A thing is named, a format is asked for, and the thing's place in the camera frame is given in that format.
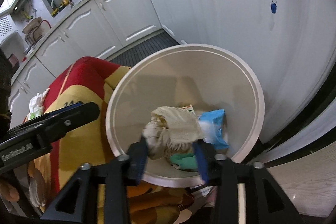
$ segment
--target dark striped floor mat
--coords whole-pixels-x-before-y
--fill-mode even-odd
[[[140,62],[147,56],[163,50],[164,48],[179,45],[169,34],[166,32],[159,33],[139,45],[130,48],[129,50],[118,55],[110,62],[117,63],[122,66],[133,67],[136,63]]]

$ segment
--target green cloth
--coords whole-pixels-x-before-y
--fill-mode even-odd
[[[170,156],[170,162],[179,166],[180,170],[197,169],[196,156],[194,153],[174,154]]]

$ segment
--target screw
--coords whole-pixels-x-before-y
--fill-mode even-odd
[[[79,168],[81,170],[89,170],[91,168],[92,164],[89,164],[88,162],[87,163],[84,163],[82,164]]]
[[[264,168],[264,165],[260,161],[256,161],[253,163],[254,168],[261,169]]]
[[[226,160],[226,156],[223,154],[216,154],[215,160]]]
[[[120,156],[118,156],[117,159],[120,160],[120,161],[127,161],[127,160],[129,160],[129,155],[121,154]]]

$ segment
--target round white bin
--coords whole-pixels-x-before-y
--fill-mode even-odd
[[[265,105],[261,85],[238,56],[219,47],[188,44],[166,48],[136,64],[119,82],[109,101],[106,134],[115,156],[139,141],[151,111],[159,106],[192,104],[196,113],[224,109],[226,155],[241,162],[256,143]],[[196,172],[148,159],[143,180],[165,187],[203,183]]]

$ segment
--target cabinet handle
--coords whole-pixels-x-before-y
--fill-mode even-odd
[[[28,94],[27,90],[25,90],[24,87],[21,86],[20,89],[23,90],[26,94]]]
[[[28,87],[28,89],[30,89],[30,86],[28,85],[28,83],[25,80],[23,80],[22,82]]]
[[[65,31],[63,31],[63,33],[64,33],[64,35],[65,35],[67,38],[70,38],[70,37],[68,36],[68,34],[67,34]]]
[[[100,2],[99,5],[100,5],[100,8],[102,8],[104,11],[106,11],[106,9],[105,9],[103,3]]]

